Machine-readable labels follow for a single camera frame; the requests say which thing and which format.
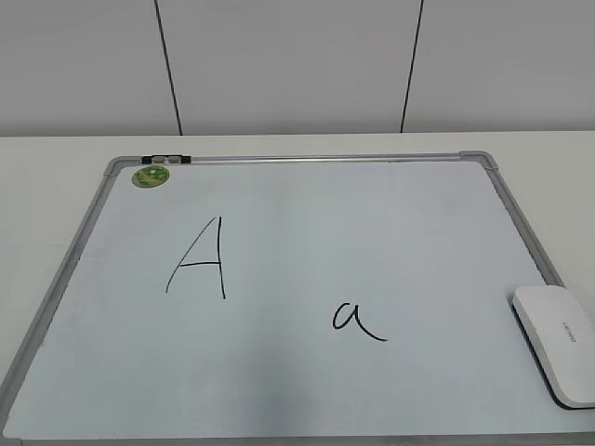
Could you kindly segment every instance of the gray wall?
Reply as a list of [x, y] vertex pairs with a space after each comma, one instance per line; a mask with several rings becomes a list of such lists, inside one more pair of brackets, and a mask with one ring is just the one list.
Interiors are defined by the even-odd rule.
[[592, 0], [0, 0], [0, 136], [595, 129], [594, 17]]

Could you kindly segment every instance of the white eraser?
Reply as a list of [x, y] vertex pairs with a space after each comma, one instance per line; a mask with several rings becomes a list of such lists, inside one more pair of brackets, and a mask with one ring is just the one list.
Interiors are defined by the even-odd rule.
[[512, 305], [559, 402], [595, 407], [595, 329], [576, 298], [560, 286], [521, 286]]

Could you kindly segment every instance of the white table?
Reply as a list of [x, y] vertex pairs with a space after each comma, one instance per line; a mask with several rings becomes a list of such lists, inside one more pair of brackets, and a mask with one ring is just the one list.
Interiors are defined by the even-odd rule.
[[489, 151], [571, 292], [595, 321], [595, 132], [268, 137], [0, 138], [0, 377], [106, 164], [121, 155]]

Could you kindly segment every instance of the whiteboard surface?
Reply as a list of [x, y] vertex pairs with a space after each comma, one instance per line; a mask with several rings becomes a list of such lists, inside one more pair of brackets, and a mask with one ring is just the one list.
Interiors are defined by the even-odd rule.
[[[542, 283], [476, 163], [170, 166], [116, 179], [12, 407], [22, 439], [588, 431], [512, 317]], [[213, 217], [218, 265], [178, 269]], [[186, 257], [217, 260], [211, 225]], [[359, 305], [362, 323], [333, 327]]]

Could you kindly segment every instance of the round magnet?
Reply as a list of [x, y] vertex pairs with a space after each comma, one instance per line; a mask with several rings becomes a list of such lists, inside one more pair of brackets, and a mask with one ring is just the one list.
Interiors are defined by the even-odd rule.
[[169, 179], [169, 170], [162, 165], [148, 165], [137, 170], [132, 176], [132, 183], [143, 189], [156, 188]]

